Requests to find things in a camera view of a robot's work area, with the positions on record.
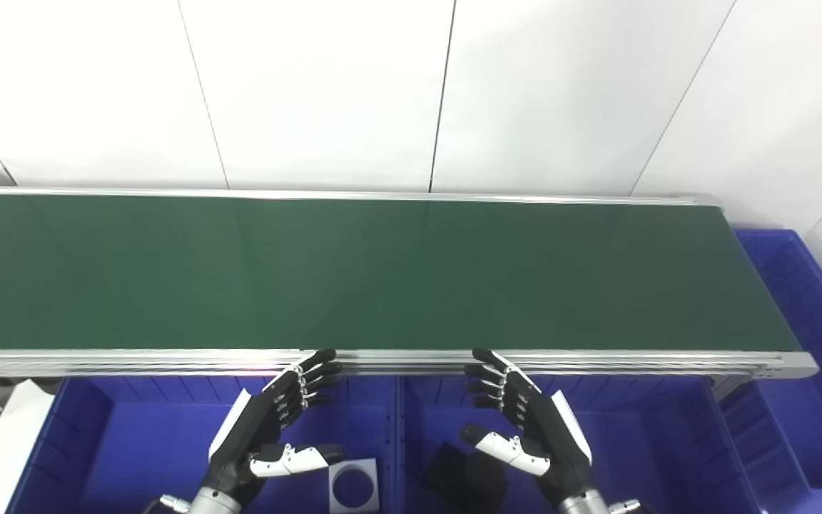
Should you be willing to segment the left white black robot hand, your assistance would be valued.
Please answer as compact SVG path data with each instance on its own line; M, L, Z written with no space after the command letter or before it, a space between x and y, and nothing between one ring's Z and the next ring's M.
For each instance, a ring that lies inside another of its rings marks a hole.
M242 390L210 445L200 487L226 495L242 508L272 476L290 475L284 462L307 446L283 445L283 431L310 407L334 401L342 364L335 349L320 349L284 368L258 394Z

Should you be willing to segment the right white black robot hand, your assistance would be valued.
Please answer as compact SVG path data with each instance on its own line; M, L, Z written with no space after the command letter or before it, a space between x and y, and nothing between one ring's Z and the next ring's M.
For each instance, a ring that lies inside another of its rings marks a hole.
M465 390L479 409L500 412L519 435L465 423L460 438L486 455L534 476L555 507L597 494L592 452L562 393L547 395L519 366L485 348L465 365Z

